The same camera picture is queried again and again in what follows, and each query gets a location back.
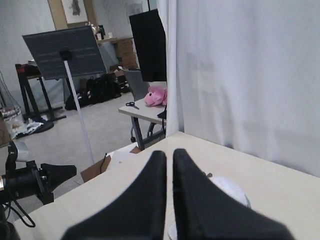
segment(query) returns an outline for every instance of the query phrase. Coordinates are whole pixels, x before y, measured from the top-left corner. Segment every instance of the black music stand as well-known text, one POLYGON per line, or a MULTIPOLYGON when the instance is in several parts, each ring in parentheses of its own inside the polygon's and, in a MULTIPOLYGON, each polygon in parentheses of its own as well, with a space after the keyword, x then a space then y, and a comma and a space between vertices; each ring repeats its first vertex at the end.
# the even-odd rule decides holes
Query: black music stand
POLYGON ((72 80, 72 77, 106 72, 91 26, 24 35, 23 39, 45 80, 68 79, 88 154, 91 161, 95 163, 72 80))

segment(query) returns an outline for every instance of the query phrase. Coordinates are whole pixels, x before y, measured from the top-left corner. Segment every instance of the office chair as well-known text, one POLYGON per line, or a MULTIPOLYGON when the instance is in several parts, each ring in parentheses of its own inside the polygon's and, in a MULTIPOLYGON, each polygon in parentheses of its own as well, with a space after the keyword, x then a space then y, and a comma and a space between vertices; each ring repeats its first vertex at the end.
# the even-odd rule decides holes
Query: office chair
MULTIPOLYGON (((150 87, 149 83, 146 81, 143 81, 141 71, 139 70, 128 70, 122 66, 118 67, 120 70, 123 71, 125 79, 127 80, 129 84, 129 88, 131 90, 131 93, 133 95, 133 100, 138 101, 140 99, 143 99, 147 93, 148 89, 150 87)), ((147 137, 150 137, 153 135, 155 123, 150 123, 149 129, 147 132, 147 137)), ((131 127, 130 130, 131 135, 131 142, 134 143, 136 141, 136 138, 134 137, 134 127, 131 127)))

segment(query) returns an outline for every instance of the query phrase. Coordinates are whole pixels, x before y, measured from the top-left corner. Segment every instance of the white fabric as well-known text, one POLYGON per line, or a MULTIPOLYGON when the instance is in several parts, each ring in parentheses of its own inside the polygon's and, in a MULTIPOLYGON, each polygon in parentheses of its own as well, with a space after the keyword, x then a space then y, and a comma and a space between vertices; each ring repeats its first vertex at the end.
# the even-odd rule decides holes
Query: white fabric
POLYGON ((158 10, 167 135, 184 128, 320 176, 320 1, 158 0, 158 10))

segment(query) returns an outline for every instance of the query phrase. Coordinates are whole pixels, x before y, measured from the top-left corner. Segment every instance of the pink plush pig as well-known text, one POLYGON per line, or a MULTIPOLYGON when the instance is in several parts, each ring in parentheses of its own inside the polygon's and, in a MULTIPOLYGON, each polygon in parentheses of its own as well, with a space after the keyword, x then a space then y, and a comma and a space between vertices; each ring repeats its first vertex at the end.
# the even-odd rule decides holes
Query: pink plush pig
POLYGON ((162 86, 149 87, 147 95, 144 97, 144 101, 148 107, 157 105, 166 105, 168 98, 168 90, 162 86))

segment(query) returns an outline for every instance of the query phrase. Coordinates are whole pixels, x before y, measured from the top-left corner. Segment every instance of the framed picture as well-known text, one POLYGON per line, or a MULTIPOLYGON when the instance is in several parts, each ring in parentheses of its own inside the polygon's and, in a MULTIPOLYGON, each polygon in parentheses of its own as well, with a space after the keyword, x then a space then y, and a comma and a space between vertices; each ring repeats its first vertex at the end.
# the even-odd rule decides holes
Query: framed picture
POLYGON ((87 22, 84 0, 62 0, 67 24, 87 22))

